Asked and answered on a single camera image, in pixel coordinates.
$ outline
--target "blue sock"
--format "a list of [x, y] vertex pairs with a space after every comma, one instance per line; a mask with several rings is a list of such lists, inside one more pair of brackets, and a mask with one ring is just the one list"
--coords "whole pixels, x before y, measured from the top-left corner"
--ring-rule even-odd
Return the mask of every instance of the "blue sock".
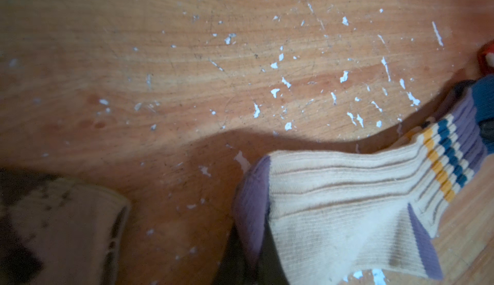
[[475, 121], [480, 127], [480, 135], [488, 154], [492, 154], [494, 153], [494, 74], [487, 75], [472, 85], [472, 96], [477, 107]]

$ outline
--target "wooden floor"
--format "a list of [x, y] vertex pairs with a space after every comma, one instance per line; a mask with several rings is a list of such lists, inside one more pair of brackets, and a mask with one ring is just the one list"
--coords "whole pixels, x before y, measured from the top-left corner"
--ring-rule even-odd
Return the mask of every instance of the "wooden floor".
[[[375, 152], [477, 78], [494, 38], [494, 0], [0, 1], [0, 165], [132, 201], [118, 284], [209, 283], [240, 152]], [[494, 283], [493, 165], [442, 219], [442, 284]]]

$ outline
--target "yellow stripe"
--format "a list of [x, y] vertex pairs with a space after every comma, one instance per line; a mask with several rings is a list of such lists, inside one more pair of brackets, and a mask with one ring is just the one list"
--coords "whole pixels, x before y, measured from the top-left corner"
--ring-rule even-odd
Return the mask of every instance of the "yellow stripe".
[[431, 161], [431, 169], [436, 174], [435, 180], [439, 183], [440, 189], [443, 192], [443, 197], [447, 202], [451, 202], [454, 198], [454, 192], [451, 190], [453, 184], [448, 179], [448, 173], [444, 171], [443, 163], [439, 160], [439, 155], [434, 150], [435, 142], [432, 139], [434, 131], [432, 128], [428, 128], [423, 132], [424, 140], [423, 144], [427, 147], [427, 158]]

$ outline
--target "red object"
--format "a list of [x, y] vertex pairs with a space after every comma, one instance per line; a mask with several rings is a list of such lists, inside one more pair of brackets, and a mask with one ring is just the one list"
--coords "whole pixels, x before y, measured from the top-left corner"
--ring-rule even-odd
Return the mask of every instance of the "red object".
[[486, 61], [486, 55], [488, 53], [494, 54], [494, 40], [491, 40], [490, 42], [482, 46], [477, 53], [480, 72], [482, 72], [483, 76], [494, 73], [494, 67], [490, 66]]

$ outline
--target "white paint flake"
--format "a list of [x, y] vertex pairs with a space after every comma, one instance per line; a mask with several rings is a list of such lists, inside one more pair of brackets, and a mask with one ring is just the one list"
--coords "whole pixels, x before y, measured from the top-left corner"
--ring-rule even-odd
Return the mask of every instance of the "white paint flake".
[[436, 24], [434, 21], [432, 22], [432, 27], [434, 28], [434, 33], [436, 34], [437, 42], [439, 43], [439, 45], [441, 47], [444, 47], [443, 39], [442, 39], [441, 35], [439, 35], [439, 31], [437, 30], [437, 27], [436, 27]]
[[202, 172], [203, 175], [206, 175], [208, 177], [211, 177], [211, 174], [207, 171], [207, 167], [206, 166], [199, 166], [199, 169], [201, 170], [201, 172]]
[[244, 174], [249, 170], [250, 163], [246, 158], [244, 158], [244, 156], [242, 155], [242, 151], [239, 151], [237, 156], [235, 156], [233, 160], [239, 162], [240, 167], [242, 167], [242, 171], [244, 171]]
[[372, 104], [373, 104], [373, 105], [374, 105], [374, 106], [375, 106], [375, 107], [376, 107], [376, 108], [377, 108], [380, 112], [382, 112], [382, 109], [380, 109], [380, 108], [379, 108], [379, 106], [378, 106], [378, 105], [377, 105], [374, 101], [372, 101], [371, 103], [372, 103]]
[[386, 276], [381, 269], [372, 269], [372, 275], [374, 276], [374, 285], [386, 285], [384, 280]]
[[386, 62], [386, 59], [384, 57], [382, 57], [381, 63], [386, 68], [386, 74], [388, 74], [388, 81], [391, 81], [391, 76], [389, 75], [388, 63]]
[[408, 99], [413, 102], [410, 106], [413, 107], [413, 106], [418, 106], [420, 104], [420, 100], [418, 100], [415, 97], [413, 97], [413, 95], [411, 94], [411, 92], [407, 92], [407, 95], [408, 95]]
[[362, 270], [359, 270], [359, 271], [357, 271], [357, 272], [355, 272], [355, 273], [353, 274], [353, 277], [354, 277], [355, 279], [357, 279], [357, 280], [359, 280], [359, 279], [360, 279], [361, 277], [363, 277], [363, 276], [364, 276], [364, 275], [362, 274]]
[[343, 71], [343, 77], [340, 77], [340, 83], [344, 83], [348, 80], [348, 71]]
[[364, 119], [362, 119], [362, 117], [359, 114], [357, 114], [357, 121], [359, 121], [360, 126], [364, 128]]
[[211, 61], [211, 59], [209, 59], [209, 61], [211, 62], [211, 64], [213, 64], [214, 66], [216, 66], [220, 71], [224, 72], [224, 70], [218, 66], [218, 64], [216, 64], [215, 62]]
[[280, 89], [273, 89], [271, 90], [271, 94], [273, 94], [273, 97], [276, 98], [276, 93], [278, 93]]
[[292, 86], [291, 83], [289, 83], [287, 80], [285, 80], [285, 77], [281, 77], [281, 82], [287, 86], [288, 89]]
[[331, 92], [331, 97], [333, 97], [333, 105], [336, 105], [337, 104], [337, 96]]
[[353, 117], [353, 114], [352, 113], [346, 113], [346, 115], [348, 115], [350, 117], [350, 119], [352, 119], [352, 123], [353, 125], [357, 126], [357, 124], [355, 123], [354, 121], [354, 117]]
[[402, 125], [401, 123], [398, 124], [398, 127], [396, 128], [396, 132], [398, 133], [398, 137], [403, 136], [403, 132], [401, 131]]
[[259, 114], [261, 113], [261, 110], [259, 110], [259, 106], [256, 103], [254, 103], [254, 108], [255, 108], [255, 111], [254, 111], [254, 119], [255, 119], [259, 116]]

